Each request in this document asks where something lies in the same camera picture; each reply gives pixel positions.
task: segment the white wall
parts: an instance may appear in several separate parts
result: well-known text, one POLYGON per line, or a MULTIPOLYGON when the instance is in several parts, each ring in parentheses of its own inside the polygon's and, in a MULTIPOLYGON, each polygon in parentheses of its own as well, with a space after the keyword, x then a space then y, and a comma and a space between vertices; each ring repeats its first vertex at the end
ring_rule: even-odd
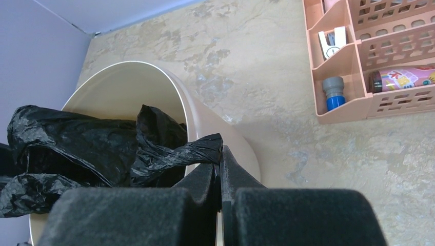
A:
POLYGON ((203 0, 36 0, 86 33, 107 33, 203 0))
MULTIPOLYGON (((90 37, 31 0, 0 0, 0 142, 14 110, 60 109, 74 92, 90 37)), ((28 216, 0 219, 0 245, 29 239, 28 216)))

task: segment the stone floor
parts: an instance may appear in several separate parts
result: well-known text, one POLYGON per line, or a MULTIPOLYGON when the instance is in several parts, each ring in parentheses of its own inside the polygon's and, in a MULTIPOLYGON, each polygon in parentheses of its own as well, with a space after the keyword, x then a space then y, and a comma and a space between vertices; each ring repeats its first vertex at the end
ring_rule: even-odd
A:
POLYGON ((319 125, 301 0, 210 0, 97 37, 78 85, 125 60, 168 69, 234 125, 266 186, 356 189, 390 245, 435 245, 435 113, 319 125))

